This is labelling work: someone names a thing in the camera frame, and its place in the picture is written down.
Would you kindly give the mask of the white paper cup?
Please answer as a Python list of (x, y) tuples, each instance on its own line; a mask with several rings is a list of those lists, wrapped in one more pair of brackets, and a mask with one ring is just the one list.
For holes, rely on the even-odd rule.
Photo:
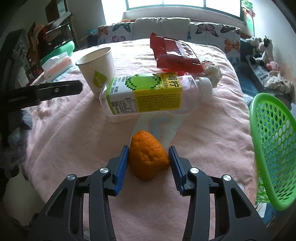
[(76, 61), (76, 65), (79, 67), (96, 99), (99, 99), (104, 85), (116, 77), (110, 47), (97, 49), (84, 55)]

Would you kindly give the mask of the orange peel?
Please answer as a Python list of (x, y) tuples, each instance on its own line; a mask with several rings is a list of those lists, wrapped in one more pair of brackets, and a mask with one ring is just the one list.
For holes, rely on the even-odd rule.
[(140, 181), (151, 181), (170, 167), (170, 160), (161, 143), (151, 133), (140, 130), (132, 136), (128, 164)]

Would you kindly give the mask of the lime juice plastic bottle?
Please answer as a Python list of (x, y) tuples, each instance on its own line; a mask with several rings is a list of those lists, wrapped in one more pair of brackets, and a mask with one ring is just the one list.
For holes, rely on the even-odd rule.
[(108, 116), (170, 111), (191, 112), (213, 94), (207, 77), (186, 72), (118, 76), (106, 83), (99, 100)]

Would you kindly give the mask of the white tissue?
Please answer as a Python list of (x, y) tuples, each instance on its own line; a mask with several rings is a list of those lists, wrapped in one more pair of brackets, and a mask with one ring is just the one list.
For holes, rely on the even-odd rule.
[(216, 88), (222, 78), (220, 69), (214, 64), (209, 64), (204, 65), (204, 72), (206, 77), (211, 81), (212, 87)]

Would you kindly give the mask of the red snack bag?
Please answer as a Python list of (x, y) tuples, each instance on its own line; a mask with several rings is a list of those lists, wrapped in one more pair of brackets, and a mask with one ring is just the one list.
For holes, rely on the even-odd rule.
[(197, 55), (185, 42), (151, 33), (150, 48), (159, 69), (205, 75)]

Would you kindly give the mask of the dark wooden shelf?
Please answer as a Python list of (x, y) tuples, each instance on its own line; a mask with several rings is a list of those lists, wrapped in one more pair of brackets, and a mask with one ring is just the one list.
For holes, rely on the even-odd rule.
[(63, 44), (74, 41), (75, 48), (79, 46), (73, 25), (73, 13), (67, 6), (67, 1), (50, 1), (45, 7), (48, 23), (33, 24), (27, 33), (29, 50), (25, 66), (29, 80), (34, 81), (42, 72), (40, 60)]

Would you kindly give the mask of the green plastic basket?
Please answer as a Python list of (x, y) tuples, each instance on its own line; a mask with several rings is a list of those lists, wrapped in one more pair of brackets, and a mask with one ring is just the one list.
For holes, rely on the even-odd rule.
[(268, 93), (254, 97), (249, 113), (258, 171), (256, 201), (286, 210), (295, 201), (295, 118)]

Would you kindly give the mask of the left butterfly cushion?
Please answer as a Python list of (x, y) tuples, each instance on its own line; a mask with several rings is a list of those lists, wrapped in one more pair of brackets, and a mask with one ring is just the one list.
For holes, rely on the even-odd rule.
[(98, 45), (132, 40), (134, 22), (99, 26)]

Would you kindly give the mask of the butterfly cushion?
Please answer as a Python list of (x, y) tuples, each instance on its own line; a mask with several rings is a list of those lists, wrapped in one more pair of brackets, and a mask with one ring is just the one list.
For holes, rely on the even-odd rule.
[(240, 28), (208, 22), (190, 23), (188, 41), (219, 48), (234, 69), (240, 70)]
[(134, 22), (99, 26), (98, 45), (132, 40)]

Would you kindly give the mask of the crumpled patterned cloth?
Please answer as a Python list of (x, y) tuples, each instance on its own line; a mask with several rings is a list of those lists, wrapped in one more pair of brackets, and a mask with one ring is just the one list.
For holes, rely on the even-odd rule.
[(293, 90), (293, 84), (286, 79), (283, 73), (275, 70), (269, 72), (263, 86), (265, 88), (279, 90), (284, 94), (289, 94)]

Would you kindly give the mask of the pink plush toy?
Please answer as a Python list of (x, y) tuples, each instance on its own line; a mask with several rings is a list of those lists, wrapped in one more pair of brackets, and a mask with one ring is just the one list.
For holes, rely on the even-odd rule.
[(269, 61), (266, 64), (266, 68), (268, 71), (280, 71), (280, 65), (275, 61)]

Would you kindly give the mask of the cow plush toy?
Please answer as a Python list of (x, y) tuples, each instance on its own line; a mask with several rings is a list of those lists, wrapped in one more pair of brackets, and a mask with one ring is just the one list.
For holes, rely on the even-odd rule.
[(261, 57), (254, 58), (251, 56), (249, 61), (251, 64), (259, 64), (265, 66), (273, 61), (273, 42), (267, 36), (264, 37), (263, 41), (259, 43), (259, 49), (262, 52)]

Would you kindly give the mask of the grey plush toy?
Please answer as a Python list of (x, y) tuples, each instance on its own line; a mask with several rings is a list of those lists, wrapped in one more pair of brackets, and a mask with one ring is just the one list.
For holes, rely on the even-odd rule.
[(255, 50), (259, 50), (259, 45), (262, 42), (262, 39), (253, 36), (251, 38), (246, 39), (246, 42), (250, 44)]

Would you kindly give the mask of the grey plain cushion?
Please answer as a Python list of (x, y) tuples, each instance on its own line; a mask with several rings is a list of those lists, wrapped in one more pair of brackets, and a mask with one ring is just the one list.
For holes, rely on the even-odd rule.
[(135, 20), (132, 38), (149, 38), (151, 33), (186, 41), (188, 38), (190, 19), (188, 18), (138, 18)]

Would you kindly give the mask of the right butterfly cushion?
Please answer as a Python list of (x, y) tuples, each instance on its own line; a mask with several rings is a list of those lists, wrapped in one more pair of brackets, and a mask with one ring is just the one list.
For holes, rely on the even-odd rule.
[(240, 70), (240, 28), (208, 22), (190, 23), (188, 41), (219, 48), (234, 69)]

